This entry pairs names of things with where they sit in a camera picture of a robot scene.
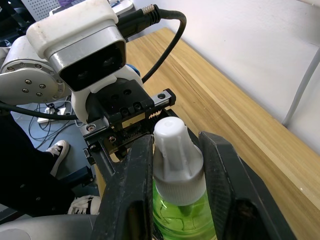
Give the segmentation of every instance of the green bottle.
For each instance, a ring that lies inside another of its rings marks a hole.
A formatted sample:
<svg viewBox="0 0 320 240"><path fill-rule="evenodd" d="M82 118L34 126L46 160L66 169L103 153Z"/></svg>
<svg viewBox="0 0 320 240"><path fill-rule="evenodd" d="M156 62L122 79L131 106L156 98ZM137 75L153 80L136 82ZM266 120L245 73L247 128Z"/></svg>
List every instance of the green bottle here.
<svg viewBox="0 0 320 240"><path fill-rule="evenodd" d="M154 127L153 219L165 240L211 240L203 156L177 117Z"/></svg>

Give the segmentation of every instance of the black pants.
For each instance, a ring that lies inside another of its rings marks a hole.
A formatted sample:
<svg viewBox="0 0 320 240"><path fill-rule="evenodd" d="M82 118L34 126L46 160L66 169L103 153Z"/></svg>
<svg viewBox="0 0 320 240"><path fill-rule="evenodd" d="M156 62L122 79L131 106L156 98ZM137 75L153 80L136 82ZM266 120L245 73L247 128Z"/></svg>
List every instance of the black pants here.
<svg viewBox="0 0 320 240"><path fill-rule="evenodd" d="M68 211L75 195L50 174L54 163L11 115L0 116L0 204L32 217Z"/></svg>

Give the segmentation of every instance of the green liquid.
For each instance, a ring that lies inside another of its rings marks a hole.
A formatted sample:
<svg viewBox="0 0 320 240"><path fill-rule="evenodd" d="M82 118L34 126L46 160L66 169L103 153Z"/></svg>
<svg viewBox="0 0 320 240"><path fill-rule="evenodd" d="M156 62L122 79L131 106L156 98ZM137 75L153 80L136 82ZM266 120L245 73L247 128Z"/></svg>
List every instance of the green liquid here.
<svg viewBox="0 0 320 240"><path fill-rule="evenodd" d="M191 205L176 206L164 201L153 181L153 219L166 240L211 240L216 235L207 192Z"/></svg>

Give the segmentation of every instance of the white sneaker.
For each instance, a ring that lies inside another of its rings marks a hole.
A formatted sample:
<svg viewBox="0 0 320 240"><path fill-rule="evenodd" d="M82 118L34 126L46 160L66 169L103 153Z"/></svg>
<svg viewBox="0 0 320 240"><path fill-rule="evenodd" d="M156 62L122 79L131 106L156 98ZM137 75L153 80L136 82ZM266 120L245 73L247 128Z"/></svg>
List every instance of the white sneaker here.
<svg viewBox="0 0 320 240"><path fill-rule="evenodd" d="M55 163L50 172L52 176L55 177L57 175L59 165L62 162L62 160L67 156L69 148L70 145L67 141L60 140L56 142L52 147L49 147L47 150L45 150L46 152L52 153L53 157L55 158Z"/></svg>
<svg viewBox="0 0 320 240"><path fill-rule="evenodd" d="M75 198L71 203L68 214L91 214L98 215L101 204L99 196L87 195Z"/></svg>

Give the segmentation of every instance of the wooden table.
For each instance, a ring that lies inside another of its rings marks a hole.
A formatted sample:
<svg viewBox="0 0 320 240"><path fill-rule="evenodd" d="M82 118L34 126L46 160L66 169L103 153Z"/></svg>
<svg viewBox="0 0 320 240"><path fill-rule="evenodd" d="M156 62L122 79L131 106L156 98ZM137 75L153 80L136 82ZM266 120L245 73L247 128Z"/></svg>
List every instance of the wooden table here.
<svg viewBox="0 0 320 240"><path fill-rule="evenodd" d="M144 76L174 34L167 28L126 46L127 63ZM195 133L226 138L263 179L298 239L320 239L320 157L180 41L144 84L152 96L170 88L174 112Z"/></svg>

